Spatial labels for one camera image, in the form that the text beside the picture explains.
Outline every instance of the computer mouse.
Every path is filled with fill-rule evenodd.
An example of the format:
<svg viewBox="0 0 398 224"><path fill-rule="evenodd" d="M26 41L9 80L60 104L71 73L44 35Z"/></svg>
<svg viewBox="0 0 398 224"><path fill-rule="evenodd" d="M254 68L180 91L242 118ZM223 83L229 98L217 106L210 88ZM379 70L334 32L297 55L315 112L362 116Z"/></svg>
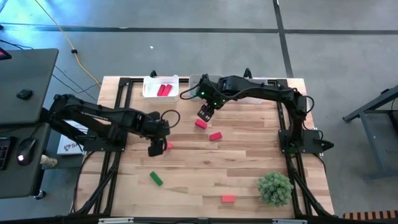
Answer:
<svg viewBox="0 0 398 224"><path fill-rule="evenodd" d="M33 160L33 152L36 139L27 138L22 140L17 148L17 162L21 166L29 165Z"/></svg>

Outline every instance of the red block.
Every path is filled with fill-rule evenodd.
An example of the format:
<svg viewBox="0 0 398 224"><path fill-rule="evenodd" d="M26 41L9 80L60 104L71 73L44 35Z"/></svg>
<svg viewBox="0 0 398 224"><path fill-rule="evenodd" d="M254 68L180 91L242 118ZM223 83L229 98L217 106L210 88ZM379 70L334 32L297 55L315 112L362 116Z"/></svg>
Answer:
<svg viewBox="0 0 398 224"><path fill-rule="evenodd" d="M221 133L214 133L214 134L211 134L211 135L209 136L210 141L215 141L215 140L220 139L220 138L222 138L222 137L223 137L223 136L221 135Z"/></svg>
<svg viewBox="0 0 398 224"><path fill-rule="evenodd" d="M165 87L165 85L161 84L159 91L157 92L157 96L162 96Z"/></svg>
<svg viewBox="0 0 398 224"><path fill-rule="evenodd" d="M162 96L168 96L169 95L169 93L170 93L170 90L173 88L173 86L172 85L170 85L170 84L167 84L167 86L164 88L164 91L163 91L163 94L162 94Z"/></svg>
<svg viewBox="0 0 398 224"><path fill-rule="evenodd" d="M204 121L202 121L200 119L197 119L195 121L195 125L198 126L199 128L202 128L202 129L206 129L207 128L206 122L204 122Z"/></svg>
<svg viewBox="0 0 398 224"><path fill-rule="evenodd" d="M221 202L223 203L233 203L235 202L235 196L234 195L222 195L221 196Z"/></svg>
<svg viewBox="0 0 398 224"><path fill-rule="evenodd" d="M167 142L167 149L171 149L173 147L173 144L171 142Z"/></svg>

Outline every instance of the black desk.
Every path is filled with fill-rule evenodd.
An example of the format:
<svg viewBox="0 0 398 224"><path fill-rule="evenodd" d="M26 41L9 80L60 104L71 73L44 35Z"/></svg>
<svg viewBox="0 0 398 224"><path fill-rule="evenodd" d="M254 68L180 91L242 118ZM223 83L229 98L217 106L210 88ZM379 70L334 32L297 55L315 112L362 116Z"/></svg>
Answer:
<svg viewBox="0 0 398 224"><path fill-rule="evenodd" d="M8 50L9 60L0 60L0 125L33 124L39 120L58 49ZM16 98L23 89L32 98Z"/></svg>
<svg viewBox="0 0 398 224"><path fill-rule="evenodd" d="M15 136L17 141L11 151L10 159L6 170L0 170L0 198L27 197L37 195L40 190L41 180L44 171L41 169L40 158L47 146L47 140L50 133L48 124L41 124L36 130L33 138L37 140L34 150L33 161L27 166L20 166L17 163L16 147L25 138L34 132L40 124L30 125L13 131L4 131L0 129L0 136Z"/></svg>

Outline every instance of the wooden table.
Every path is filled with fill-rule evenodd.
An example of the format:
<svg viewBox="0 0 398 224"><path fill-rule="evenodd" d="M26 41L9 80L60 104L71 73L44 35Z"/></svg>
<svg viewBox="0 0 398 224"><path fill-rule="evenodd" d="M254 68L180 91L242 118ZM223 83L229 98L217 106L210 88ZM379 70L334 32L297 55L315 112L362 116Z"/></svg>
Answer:
<svg viewBox="0 0 398 224"><path fill-rule="evenodd" d="M114 108L119 78L104 77L99 104ZM291 78L288 83L306 95L303 79ZM180 84L180 91L187 88L187 83ZM129 134L119 166L112 216L294 217L291 202L280 208L270 207L259 201L257 190L258 178L269 171L277 170L287 175L285 158L280 153L277 138L280 127L276 103L228 103L215 112L206 130L194 125L202 104L181 99L177 103L148 103L142 97L142 84L134 84L132 108L147 113L175 109L180 112L181 121L167 138L173 143L173 148L157 157L148 157L149 141ZM165 117L170 124L176 121L172 113ZM311 114L307 116L306 126L313 127ZM218 131L222 132L223 138L210 142L209 134ZM77 208L84 204L98 185L103 157L103 152L96 152L87 160L78 185ZM303 164L308 188L333 214L322 163L312 154L303 154ZM149 176L152 171L163 180L161 187ZM106 203L107 192L106 189L102 207ZM235 195L235 203L221 203L223 194ZM301 190L298 190L298 197L304 212Z"/></svg>

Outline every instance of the green plant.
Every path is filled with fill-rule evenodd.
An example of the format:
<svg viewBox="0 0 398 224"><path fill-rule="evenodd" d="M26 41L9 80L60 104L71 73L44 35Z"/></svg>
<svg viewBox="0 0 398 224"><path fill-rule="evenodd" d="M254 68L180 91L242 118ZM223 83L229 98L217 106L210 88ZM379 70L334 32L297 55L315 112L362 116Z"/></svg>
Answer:
<svg viewBox="0 0 398 224"><path fill-rule="evenodd" d="M260 200L279 207L287 205L292 198L293 185L289 178L273 170L259 179L258 189L261 194Z"/></svg>

